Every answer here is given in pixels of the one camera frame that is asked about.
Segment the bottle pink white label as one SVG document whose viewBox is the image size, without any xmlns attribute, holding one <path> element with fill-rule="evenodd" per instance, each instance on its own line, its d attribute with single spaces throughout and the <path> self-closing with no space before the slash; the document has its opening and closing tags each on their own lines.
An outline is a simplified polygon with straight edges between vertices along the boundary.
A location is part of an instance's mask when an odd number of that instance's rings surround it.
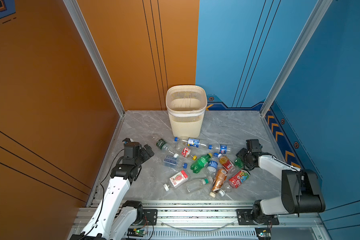
<svg viewBox="0 0 360 240">
<path fill-rule="evenodd" d="M 164 184 L 164 189 L 168 192 L 170 189 L 177 188 L 189 180 L 189 173 L 186 170 L 181 170 L 176 173 Z"/>
</svg>

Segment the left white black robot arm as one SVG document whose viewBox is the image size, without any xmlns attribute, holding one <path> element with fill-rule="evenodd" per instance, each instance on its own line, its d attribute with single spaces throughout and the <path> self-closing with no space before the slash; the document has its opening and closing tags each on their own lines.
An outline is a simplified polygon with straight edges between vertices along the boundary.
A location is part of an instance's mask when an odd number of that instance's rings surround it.
<svg viewBox="0 0 360 240">
<path fill-rule="evenodd" d="M 78 235 L 73 234 L 71 240 L 121 240 L 129 227 L 138 224 L 144 218 L 143 206 L 139 201 L 122 200 L 132 183 L 140 175 L 142 165 L 154 156 L 149 145 L 142 146 L 126 138 L 123 140 L 124 153 L 110 173 L 108 186 L 102 183 L 103 198 L 95 213 Z"/>
</svg>

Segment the clear bottle pale blue label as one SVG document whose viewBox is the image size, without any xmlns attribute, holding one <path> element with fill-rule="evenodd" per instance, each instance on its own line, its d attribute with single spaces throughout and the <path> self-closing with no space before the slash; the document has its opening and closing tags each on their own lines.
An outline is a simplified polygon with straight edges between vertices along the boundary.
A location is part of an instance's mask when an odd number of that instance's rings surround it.
<svg viewBox="0 0 360 240">
<path fill-rule="evenodd" d="M 188 163 L 180 161 L 178 158 L 166 156 L 163 160 L 163 164 L 170 168 L 182 168 L 187 169 Z"/>
</svg>

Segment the clear bottle dark green label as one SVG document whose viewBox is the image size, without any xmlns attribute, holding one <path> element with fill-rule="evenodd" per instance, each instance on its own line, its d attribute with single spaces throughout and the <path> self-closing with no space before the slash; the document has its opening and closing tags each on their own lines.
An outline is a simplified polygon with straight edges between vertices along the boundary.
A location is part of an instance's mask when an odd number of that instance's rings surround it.
<svg viewBox="0 0 360 240">
<path fill-rule="evenodd" d="M 166 140 L 164 140 L 161 137 L 153 136 L 152 140 L 154 141 L 155 145 L 161 150 L 166 152 L 169 156 L 172 156 L 173 158 L 178 158 L 179 154 L 176 152 L 176 149 L 173 145 L 168 143 Z"/>
</svg>

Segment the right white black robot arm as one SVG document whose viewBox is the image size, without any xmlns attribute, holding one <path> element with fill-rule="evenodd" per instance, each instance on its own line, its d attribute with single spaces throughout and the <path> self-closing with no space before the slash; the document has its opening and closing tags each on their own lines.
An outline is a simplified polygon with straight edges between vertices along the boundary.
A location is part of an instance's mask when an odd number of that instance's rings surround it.
<svg viewBox="0 0 360 240">
<path fill-rule="evenodd" d="M 239 219 L 263 225 L 270 224 L 271 218 L 278 215 L 322 213 L 326 210 L 319 178 L 314 171 L 299 169 L 263 152 L 258 139 L 247 140 L 246 145 L 237 153 L 244 169 L 263 169 L 281 180 L 282 185 L 279 197 L 255 201 L 252 210 L 239 213 Z"/>
</svg>

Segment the brown tea bottle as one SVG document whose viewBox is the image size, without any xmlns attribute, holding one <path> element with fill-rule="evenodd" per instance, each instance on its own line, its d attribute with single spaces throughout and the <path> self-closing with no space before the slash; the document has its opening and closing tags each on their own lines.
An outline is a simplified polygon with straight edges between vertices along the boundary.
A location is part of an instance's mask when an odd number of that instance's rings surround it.
<svg viewBox="0 0 360 240">
<path fill-rule="evenodd" d="M 214 185 L 210 192 L 210 197 L 215 198 L 219 190 L 222 188 L 225 180 L 227 179 L 228 172 L 224 168 L 220 168 L 217 171 L 216 179 L 214 181 Z"/>
</svg>

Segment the bottle red cartoon label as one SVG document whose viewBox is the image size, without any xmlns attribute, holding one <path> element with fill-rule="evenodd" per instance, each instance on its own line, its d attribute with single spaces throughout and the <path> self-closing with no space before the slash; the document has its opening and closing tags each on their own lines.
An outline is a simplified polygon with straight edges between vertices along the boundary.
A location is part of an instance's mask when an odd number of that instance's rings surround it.
<svg viewBox="0 0 360 240">
<path fill-rule="evenodd" d="M 226 196 L 228 193 L 239 188 L 249 177 L 250 173 L 246 170 L 240 170 L 233 177 L 223 183 L 218 191 L 220 197 Z"/>
</svg>

